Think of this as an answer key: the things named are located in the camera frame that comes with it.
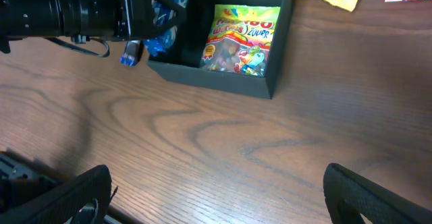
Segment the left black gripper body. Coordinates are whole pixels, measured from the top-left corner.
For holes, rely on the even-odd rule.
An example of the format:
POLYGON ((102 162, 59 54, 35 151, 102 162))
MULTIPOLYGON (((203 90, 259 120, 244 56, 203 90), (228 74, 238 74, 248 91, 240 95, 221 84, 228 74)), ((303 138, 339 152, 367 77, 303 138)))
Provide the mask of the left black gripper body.
POLYGON ((132 40, 132 0, 79 0, 79 34, 106 40, 132 40))

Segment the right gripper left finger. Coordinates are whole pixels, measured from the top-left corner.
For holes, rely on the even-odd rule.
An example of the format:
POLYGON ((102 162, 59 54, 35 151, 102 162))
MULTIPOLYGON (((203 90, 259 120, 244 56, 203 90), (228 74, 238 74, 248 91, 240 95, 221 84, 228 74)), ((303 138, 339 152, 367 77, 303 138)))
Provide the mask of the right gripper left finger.
POLYGON ((44 177, 1 180, 1 224, 103 223, 110 202, 105 165, 58 185, 44 177))

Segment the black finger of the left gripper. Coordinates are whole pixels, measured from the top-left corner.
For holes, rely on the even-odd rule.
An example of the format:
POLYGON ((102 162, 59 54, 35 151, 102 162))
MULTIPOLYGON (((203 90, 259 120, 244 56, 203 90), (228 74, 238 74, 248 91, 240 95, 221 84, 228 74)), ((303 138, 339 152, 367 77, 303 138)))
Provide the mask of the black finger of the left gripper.
POLYGON ((175 39, 177 27, 186 20, 186 0, 144 0, 142 39, 175 39))

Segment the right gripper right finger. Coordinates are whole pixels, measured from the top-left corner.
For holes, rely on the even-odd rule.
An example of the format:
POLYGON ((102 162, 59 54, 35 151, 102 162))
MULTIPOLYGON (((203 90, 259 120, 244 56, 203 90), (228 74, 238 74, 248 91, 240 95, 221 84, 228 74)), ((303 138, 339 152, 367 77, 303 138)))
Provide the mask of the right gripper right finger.
POLYGON ((331 221, 337 224, 426 224, 431 211, 337 164, 327 166, 323 190, 331 221))

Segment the long blue snack bar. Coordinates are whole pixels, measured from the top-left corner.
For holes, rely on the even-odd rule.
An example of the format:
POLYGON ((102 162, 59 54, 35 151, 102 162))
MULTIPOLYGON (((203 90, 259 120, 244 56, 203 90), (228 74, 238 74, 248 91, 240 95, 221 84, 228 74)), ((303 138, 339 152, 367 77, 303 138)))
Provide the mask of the long blue snack bar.
MULTIPOLYGON (((183 8, 186 8, 188 2, 188 0, 172 1, 183 8)), ((174 10, 166 5, 163 5, 162 3, 159 3, 158 1, 153 2, 153 8, 155 10, 154 23, 157 26, 165 25, 170 19, 176 16, 174 10)), ((156 57, 160 53, 166 53, 176 39, 177 29, 177 26, 173 26, 156 38, 144 40, 144 45, 149 54, 153 57, 156 57)))

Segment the Haribo gummy worms bag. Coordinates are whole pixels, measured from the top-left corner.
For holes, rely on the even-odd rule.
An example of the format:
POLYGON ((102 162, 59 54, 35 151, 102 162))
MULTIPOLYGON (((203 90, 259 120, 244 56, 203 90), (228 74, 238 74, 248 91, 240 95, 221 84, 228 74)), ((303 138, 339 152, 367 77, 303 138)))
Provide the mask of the Haribo gummy worms bag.
POLYGON ((263 77, 279 7, 216 5, 202 68, 263 77))

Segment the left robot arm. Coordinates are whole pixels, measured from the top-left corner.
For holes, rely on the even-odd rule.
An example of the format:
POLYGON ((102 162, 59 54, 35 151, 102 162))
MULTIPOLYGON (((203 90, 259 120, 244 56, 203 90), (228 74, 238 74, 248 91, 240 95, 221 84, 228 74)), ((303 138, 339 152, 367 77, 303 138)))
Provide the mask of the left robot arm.
POLYGON ((186 10, 172 0, 1 0, 1 52, 10 42, 45 38, 91 55, 81 48, 90 40, 143 40, 186 21, 186 10))

